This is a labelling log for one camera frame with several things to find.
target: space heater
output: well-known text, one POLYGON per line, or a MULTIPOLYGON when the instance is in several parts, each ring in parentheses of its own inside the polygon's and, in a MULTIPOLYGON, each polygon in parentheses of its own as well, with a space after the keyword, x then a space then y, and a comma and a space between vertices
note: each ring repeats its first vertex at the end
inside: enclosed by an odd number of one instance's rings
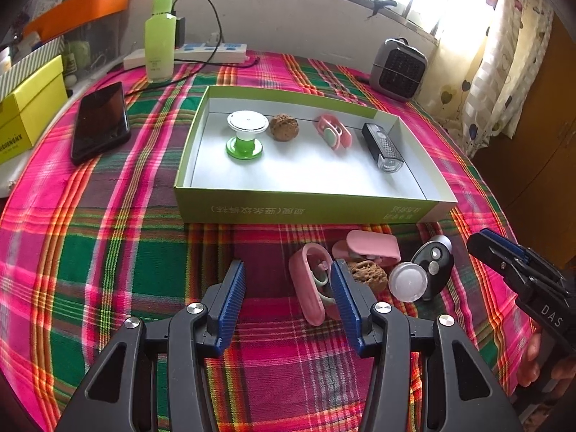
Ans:
POLYGON ((422 83, 428 60, 406 39, 386 39, 370 74, 370 87, 392 99, 408 102, 422 83))

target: lotion bottle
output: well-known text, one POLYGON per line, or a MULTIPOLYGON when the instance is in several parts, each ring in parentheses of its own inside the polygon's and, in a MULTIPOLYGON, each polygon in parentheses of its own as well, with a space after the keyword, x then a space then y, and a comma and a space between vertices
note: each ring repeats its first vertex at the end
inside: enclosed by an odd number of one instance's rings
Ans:
POLYGON ((172 0, 153 0, 152 17, 144 27, 146 75, 151 83, 172 79, 176 17, 171 14, 172 0))

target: yellow box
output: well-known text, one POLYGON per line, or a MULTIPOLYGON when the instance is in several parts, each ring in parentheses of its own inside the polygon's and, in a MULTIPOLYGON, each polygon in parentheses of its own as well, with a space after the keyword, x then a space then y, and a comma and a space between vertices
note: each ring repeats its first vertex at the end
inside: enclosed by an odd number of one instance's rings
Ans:
POLYGON ((30 149, 67 100, 59 55, 0 102, 0 164, 30 149))

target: wooden cabinet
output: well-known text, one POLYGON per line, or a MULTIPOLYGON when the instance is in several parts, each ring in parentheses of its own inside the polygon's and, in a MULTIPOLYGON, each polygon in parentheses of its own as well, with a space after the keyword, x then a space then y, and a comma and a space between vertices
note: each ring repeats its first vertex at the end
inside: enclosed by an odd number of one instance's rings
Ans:
POLYGON ((558 267, 576 255, 576 121, 544 170, 505 212, 518 242, 558 267))
POLYGON ((505 209, 543 170, 576 118, 576 44, 555 17, 548 49, 512 139, 498 135, 473 163, 505 209))
POLYGON ((472 161, 518 242, 558 267, 576 256, 576 44, 557 17, 514 138, 472 161))

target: cardboard box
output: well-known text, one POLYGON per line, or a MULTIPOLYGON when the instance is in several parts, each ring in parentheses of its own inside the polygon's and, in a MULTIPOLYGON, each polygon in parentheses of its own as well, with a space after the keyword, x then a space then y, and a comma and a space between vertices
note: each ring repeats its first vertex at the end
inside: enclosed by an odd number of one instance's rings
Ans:
POLYGON ((0 163, 30 149, 67 99, 62 57, 41 67, 0 102, 0 163))
POLYGON ((209 86, 192 121, 175 194, 184 222, 253 224, 415 223, 444 219, 457 203, 428 153, 395 115, 321 96, 236 86, 209 86), (298 136, 287 143, 270 132, 258 139, 263 155, 240 161, 226 153, 234 135, 227 117, 256 111, 295 117, 298 136), (315 118, 332 113, 350 130, 352 146, 332 151, 315 118), (378 170, 361 134, 365 122, 388 132, 405 164, 378 170))
POLYGON ((0 101, 4 100, 28 76, 46 65, 64 50, 64 37, 58 37, 29 53, 0 76, 0 101))

